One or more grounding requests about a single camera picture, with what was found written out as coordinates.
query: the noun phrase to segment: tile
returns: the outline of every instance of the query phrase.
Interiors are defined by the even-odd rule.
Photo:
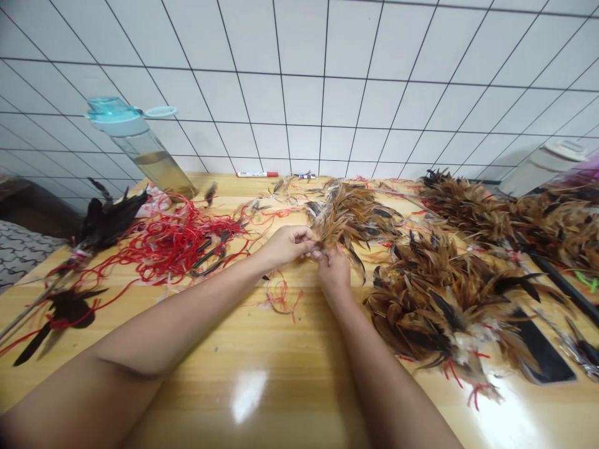
[[[448,82],[484,15],[473,9],[437,8],[412,79]]]
[[[326,0],[275,0],[281,72],[324,75]]]
[[[83,161],[87,162],[88,165],[94,167],[94,169],[105,178],[126,179],[129,177],[126,172],[116,164],[114,159],[111,159],[108,155],[102,153],[78,153],[77,155],[83,159]]]
[[[249,123],[237,74],[198,70],[194,74],[214,120]]]
[[[547,0],[495,0],[491,9],[511,9],[515,11],[539,12]]]
[[[517,87],[489,87],[460,127],[460,131],[491,131],[523,92],[524,89]]]
[[[76,176],[60,166],[50,158],[48,158],[42,152],[19,152],[10,150],[13,156],[17,156],[19,159],[25,161],[36,170],[43,173],[45,176],[51,178],[64,177],[64,178],[75,178]]]
[[[381,162],[407,161],[421,134],[421,131],[391,130],[381,153]]]
[[[170,154],[179,156],[198,155],[178,122],[174,120],[148,120],[148,124]]]
[[[276,171],[279,176],[291,174],[291,165],[289,159],[261,159],[264,171]]]
[[[218,2],[165,0],[163,3],[192,68],[235,70]]]
[[[76,192],[66,188],[52,178],[31,178],[31,181],[57,198],[80,198]]]
[[[359,128],[351,148],[352,161],[378,161],[389,130]]]
[[[141,65],[142,61],[105,2],[52,0],[62,17],[100,64]],[[99,36],[110,36],[101,39]]]
[[[120,92],[97,65],[55,64],[55,66],[85,98],[120,97]]]
[[[6,150],[33,150],[33,147],[21,137],[2,126],[1,117],[0,115],[0,148]]]
[[[321,159],[349,160],[354,131],[353,128],[323,127],[320,147]]]
[[[445,86],[445,84],[408,83],[392,127],[424,129],[445,92]]]
[[[489,166],[482,171],[482,173],[479,175],[479,179],[483,181],[500,181],[513,169],[513,167]]]
[[[2,9],[50,60],[94,62],[51,2],[8,1]]]
[[[493,162],[493,165],[516,167],[535,149],[543,145],[547,136],[521,135],[507,147]]]
[[[536,87],[566,89],[599,57],[599,21],[589,20],[533,83]]]
[[[424,131],[408,162],[434,163],[453,136],[450,132]]]
[[[4,61],[0,61],[0,95],[21,112],[56,113],[56,109]]]
[[[283,76],[287,123],[320,125],[323,110],[322,78]]]
[[[46,59],[2,11],[0,11],[0,57]]]
[[[68,117],[83,134],[88,136],[105,153],[120,153],[121,150],[106,134],[94,128],[85,117]]]
[[[318,159],[320,127],[287,126],[289,153],[292,158]]]
[[[452,81],[474,84],[491,82],[535,17],[534,14],[490,11]]]
[[[87,110],[85,98],[50,62],[10,60],[6,63],[63,114],[83,114]]]
[[[366,78],[382,3],[330,0],[326,75]]]
[[[100,151],[96,144],[65,117],[30,115],[29,118],[71,151],[92,153]]]
[[[0,97],[0,112],[18,112],[8,101]]]
[[[599,99],[595,99],[587,107],[574,116],[556,131],[559,135],[585,135],[599,123]]]
[[[560,94],[559,90],[528,89],[493,131],[523,132]]]
[[[261,173],[266,171],[266,168],[262,167],[261,160],[257,158],[231,158],[231,162],[237,172]]]
[[[396,81],[366,81],[358,126],[391,128],[406,83]]]
[[[599,6],[599,0],[549,0],[543,12],[562,12],[565,14],[591,14]]]
[[[130,105],[148,110],[165,104],[147,69],[110,66],[103,68]]]
[[[202,162],[209,173],[235,173],[229,158],[202,157]]]
[[[83,198],[61,198],[63,203],[67,203],[71,209],[80,214],[87,213],[89,201]]]
[[[26,152],[0,150],[0,165],[19,176],[44,176],[41,171],[19,158],[19,155],[23,153]]]
[[[488,134],[465,163],[470,165],[492,163],[503,150],[512,144],[516,137],[515,134]]]
[[[479,175],[483,170],[487,168],[486,165],[462,165],[454,173],[454,178],[464,178],[469,180],[478,179]]]
[[[346,178],[370,178],[373,175],[376,162],[356,162],[351,161],[348,163],[348,170]]]
[[[416,180],[426,176],[426,170],[431,168],[432,164],[407,163],[399,175],[399,179]]]
[[[319,176],[331,176],[333,178],[345,178],[345,173],[348,170],[348,162],[345,161],[320,161]]]
[[[76,153],[45,152],[44,154],[77,178],[87,178],[88,176],[92,178],[101,177],[100,173],[95,171],[93,166],[83,161]]]
[[[450,84],[426,129],[457,131],[484,91],[482,86]]]
[[[237,70],[280,73],[271,0],[220,0]]]
[[[137,167],[137,165],[135,165],[135,163],[126,154],[108,154],[107,156],[120,168],[120,171],[118,173],[115,172],[113,176],[110,176],[110,178],[143,179],[146,177],[144,173]]]
[[[160,0],[107,0],[145,65],[188,68]]]
[[[572,85],[573,89],[599,90],[599,60]]]
[[[6,127],[37,150],[66,151],[63,146],[38,124],[23,114],[0,114],[0,125]]]
[[[227,156],[217,127],[212,122],[179,122],[200,156]]]
[[[97,198],[99,192],[92,187],[91,183],[87,180],[78,180],[77,178],[55,178],[54,181],[58,184],[66,187],[72,192],[76,193],[76,196],[81,198]]]
[[[190,70],[149,69],[169,106],[180,120],[211,120],[198,84]]]
[[[356,126],[364,93],[364,80],[324,80],[323,125]]]
[[[437,159],[440,164],[463,164],[487,136],[483,133],[456,133]]]
[[[285,123],[280,75],[239,74],[250,121]]]
[[[409,78],[433,11],[434,8],[415,5],[383,5],[368,74],[370,78]]]
[[[399,178],[401,170],[404,169],[404,163],[398,162],[379,162],[373,173],[373,179]]]
[[[296,175],[303,175],[307,172],[318,176],[318,161],[309,159],[291,159],[291,172]]]
[[[583,22],[578,17],[539,16],[493,84],[529,86]]]
[[[597,97],[592,92],[566,91],[526,129],[531,134],[553,134]]]
[[[217,123],[225,148],[232,157],[258,157],[251,125],[247,123]]]
[[[288,158],[287,129],[285,125],[252,125],[261,158]]]

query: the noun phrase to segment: table surface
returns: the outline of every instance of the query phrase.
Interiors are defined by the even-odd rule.
[[[218,182],[218,197],[212,210],[215,214],[231,213],[273,185],[268,178],[190,178],[200,192],[213,180]],[[309,184],[306,180],[295,181],[290,191],[301,192],[322,182],[323,178]],[[412,193],[407,189],[410,183],[394,186]],[[404,216],[419,210],[404,199],[384,195],[379,195],[379,199]],[[288,207],[271,199],[266,203],[274,208]],[[294,212],[275,219],[269,234],[283,225],[306,222],[304,212]],[[230,251],[240,246],[241,242],[234,240]],[[375,246],[373,252],[380,249],[383,248]],[[92,264],[114,253],[114,249],[105,251]],[[66,248],[58,250],[0,297],[0,326],[4,327],[41,293],[42,281],[31,281],[41,279],[68,254]],[[368,293],[374,267],[367,264],[369,278],[364,287],[353,273],[355,301],[361,302]],[[296,309],[296,322],[289,315],[256,306],[266,299],[265,282],[260,281],[166,381],[125,447],[368,447],[343,341],[318,287],[316,264],[293,263],[282,271],[290,287],[289,298],[296,298],[300,290],[304,292]],[[103,286],[110,287],[106,298],[116,295],[135,277],[132,266],[116,267],[103,282]],[[164,287],[134,285],[118,301],[98,312],[89,328],[68,329],[51,350],[40,350],[24,365],[11,367],[23,345],[0,357],[0,409],[8,409],[67,360],[151,307],[164,293]],[[563,325],[563,309],[554,304],[541,308]],[[39,319],[25,323],[6,341],[24,335],[28,329],[37,329]],[[555,334],[545,323],[536,322],[555,343]],[[577,313],[575,322],[591,343],[599,344],[599,332],[582,313]],[[413,364],[403,363],[414,370]],[[576,382],[538,386],[493,356],[487,365],[490,372],[499,376],[493,383],[504,401],[499,404],[479,397],[479,412],[467,406],[471,388],[466,385],[460,389],[455,381],[447,381],[441,371],[418,371],[415,379],[466,448],[596,448],[599,385],[590,382],[569,360],[568,363],[577,374]],[[422,431],[426,431],[425,422]]]

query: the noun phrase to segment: scissors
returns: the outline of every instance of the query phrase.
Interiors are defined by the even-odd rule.
[[[599,350],[584,338],[574,322],[569,317],[565,317],[568,326],[570,326],[573,332],[573,336],[569,336],[562,332],[538,309],[532,308],[532,310],[557,334],[561,350],[585,370],[591,381],[599,383]]]
[[[193,264],[191,270],[189,271],[189,274],[191,274],[195,278],[200,278],[202,276],[207,276],[208,274],[216,270],[218,267],[220,267],[226,256],[226,246],[224,246],[223,243],[227,241],[229,235],[229,231],[224,231],[221,235],[219,235],[220,242],[217,243],[217,245],[214,248],[212,248],[209,252],[200,257],[200,259],[198,259],[198,261],[195,264]],[[204,250],[206,250],[212,244],[212,240],[212,237],[206,237],[204,243],[202,243],[202,245],[198,248],[198,254],[202,254]],[[200,268],[200,266],[202,266],[204,262],[208,261],[211,258],[214,258],[214,260],[208,264],[208,268],[206,268],[206,270],[197,271],[198,268]]]

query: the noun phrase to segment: black feather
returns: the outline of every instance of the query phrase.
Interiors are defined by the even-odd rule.
[[[21,352],[20,356],[14,361],[12,366],[19,366],[23,363],[27,362],[33,354],[36,353],[37,348],[40,347],[42,342],[46,339],[46,337],[50,334],[52,328],[50,327],[50,322],[48,321],[44,324],[44,327],[40,329],[40,331],[33,337],[33,340],[29,342],[27,347]]]

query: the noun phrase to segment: wooden stick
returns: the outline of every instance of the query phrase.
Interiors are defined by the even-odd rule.
[[[64,279],[64,276],[66,276],[66,274],[67,273],[53,280],[52,284],[50,284],[50,286],[46,290],[44,290],[44,292],[40,296],[38,296],[34,302],[28,305],[25,308],[25,310],[23,310],[14,320],[12,320],[11,323],[8,326],[6,326],[2,330],[2,332],[0,332],[0,340],[6,337],[6,334],[8,334],[17,324],[19,324],[38,304],[45,300],[48,294],[56,287],[58,282]]]

